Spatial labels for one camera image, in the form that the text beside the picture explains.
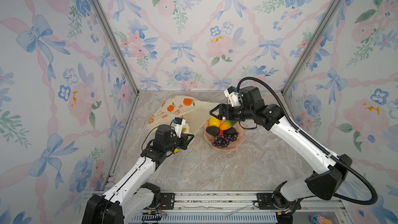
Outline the yellow lemon fruit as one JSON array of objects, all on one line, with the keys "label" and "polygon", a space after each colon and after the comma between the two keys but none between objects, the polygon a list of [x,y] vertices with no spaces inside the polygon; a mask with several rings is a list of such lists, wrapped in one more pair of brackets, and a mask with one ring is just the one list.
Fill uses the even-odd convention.
[{"label": "yellow lemon fruit", "polygon": [[216,117],[211,117],[209,122],[208,122],[208,126],[209,127],[217,127],[219,128],[221,125],[221,120],[217,119]]}]

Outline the orange green papaya fruit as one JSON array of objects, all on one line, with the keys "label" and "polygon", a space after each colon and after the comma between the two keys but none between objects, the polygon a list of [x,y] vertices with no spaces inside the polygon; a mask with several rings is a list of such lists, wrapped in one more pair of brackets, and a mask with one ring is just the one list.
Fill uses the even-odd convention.
[{"label": "orange green papaya fruit", "polygon": [[236,125],[236,121],[222,121],[220,123],[219,129],[221,131],[226,131]]}]

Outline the pink wavy fruit plate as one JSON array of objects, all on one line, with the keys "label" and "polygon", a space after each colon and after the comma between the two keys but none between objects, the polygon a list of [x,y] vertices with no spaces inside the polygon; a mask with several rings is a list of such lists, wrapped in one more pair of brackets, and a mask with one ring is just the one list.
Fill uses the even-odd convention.
[{"label": "pink wavy fruit plate", "polygon": [[204,128],[205,140],[216,150],[232,151],[245,141],[243,128],[233,121],[211,119]]}]

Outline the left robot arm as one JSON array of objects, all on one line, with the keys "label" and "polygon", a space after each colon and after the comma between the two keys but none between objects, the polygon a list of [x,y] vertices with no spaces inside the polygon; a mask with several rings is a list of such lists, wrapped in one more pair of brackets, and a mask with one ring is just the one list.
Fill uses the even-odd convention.
[{"label": "left robot arm", "polygon": [[186,150],[193,134],[182,132],[180,124],[162,124],[153,129],[154,138],[144,141],[140,158],[110,190],[93,195],[87,202],[84,224],[129,224],[144,209],[158,209],[160,188],[147,179],[166,158]]}]

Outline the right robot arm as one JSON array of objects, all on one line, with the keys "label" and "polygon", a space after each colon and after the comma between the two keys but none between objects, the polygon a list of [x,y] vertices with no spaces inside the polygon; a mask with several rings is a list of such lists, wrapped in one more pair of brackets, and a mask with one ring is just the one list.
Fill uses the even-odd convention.
[{"label": "right robot arm", "polygon": [[331,200],[344,181],[348,171],[332,159],[335,154],[322,145],[315,145],[306,138],[306,132],[295,128],[283,108],[277,104],[265,104],[260,90],[249,86],[236,92],[234,87],[225,92],[228,104],[219,104],[210,115],[219,120],[243,122],[253,120],[280,137],[300,154],[312,167],[312,174],[303,179],[282,182],[273,192],[271,204],[276,208],[310,197]]}]

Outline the purple grape bunch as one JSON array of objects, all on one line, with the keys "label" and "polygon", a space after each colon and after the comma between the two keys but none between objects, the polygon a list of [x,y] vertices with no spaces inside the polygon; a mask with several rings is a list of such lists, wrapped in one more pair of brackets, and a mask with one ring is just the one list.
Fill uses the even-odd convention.
[{"label": "purple grape bunch", "polygon": [[231,143],[237,141],[238,135],[225,135],[215,136],[211,142],[212,146],[226,149]]}]

